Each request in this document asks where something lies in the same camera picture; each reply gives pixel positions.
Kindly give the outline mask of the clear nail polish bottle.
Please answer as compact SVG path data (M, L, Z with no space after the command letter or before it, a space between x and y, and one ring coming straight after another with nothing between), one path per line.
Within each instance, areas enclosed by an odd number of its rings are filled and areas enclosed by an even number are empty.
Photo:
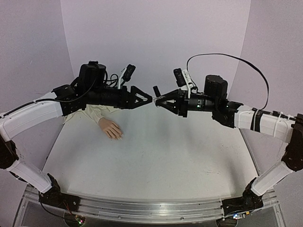
M154 97L153 102L156 105L156 107L163 107L164 97L163 96Z

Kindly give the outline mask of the black nail polish brush cap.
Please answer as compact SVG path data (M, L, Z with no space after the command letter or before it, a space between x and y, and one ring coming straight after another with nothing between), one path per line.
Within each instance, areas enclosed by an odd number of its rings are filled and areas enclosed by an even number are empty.
M158 86L154 86L153 91L154 91L156 97L161 96Z

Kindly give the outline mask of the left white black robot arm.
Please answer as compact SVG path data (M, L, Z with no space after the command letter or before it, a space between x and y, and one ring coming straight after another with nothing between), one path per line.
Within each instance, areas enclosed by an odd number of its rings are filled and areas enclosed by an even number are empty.
M87 105L105 105L117 109L135 109L152 102L152 97L135 86L124 86L135 70L128 65L118 77L118 84L107 84L105 65L89 61L80 67L79 76L69 85L53 89L38 100L23 104L0 115L0 167L32 185L53 206L61 206L64 196L53 176L28 163L17 152L13 138L53 118L85 110Z

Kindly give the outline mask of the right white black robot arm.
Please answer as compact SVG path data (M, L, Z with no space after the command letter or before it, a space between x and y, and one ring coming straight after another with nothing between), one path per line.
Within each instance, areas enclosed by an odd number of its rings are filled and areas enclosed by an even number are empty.
M158 87L154 86L155 104L182 117L187 117L189 111L211 112L212 119L223 126L259 132L287 143L281 161L252 180L242 194L248 201L260 200L269 188L290 173L302 170L303 116L269 112L228 101L227 86L227 81L217 75L206 76L201 94L191 94L191 87L188 87L160 95Z

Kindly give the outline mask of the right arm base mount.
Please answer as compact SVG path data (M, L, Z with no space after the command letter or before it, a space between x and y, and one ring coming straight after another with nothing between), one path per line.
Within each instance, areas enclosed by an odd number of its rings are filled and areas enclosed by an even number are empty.
M251 189L245 189L242 196L222 201L223 217L254 211L263 207L262 195L258 196Z

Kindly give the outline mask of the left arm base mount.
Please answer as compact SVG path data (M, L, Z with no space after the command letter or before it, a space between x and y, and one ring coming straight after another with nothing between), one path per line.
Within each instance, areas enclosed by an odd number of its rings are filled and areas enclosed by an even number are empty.
M45 205L76 212L79 210L80 197L61 192L59 186L52 186L45 193L40 193L39 201Z

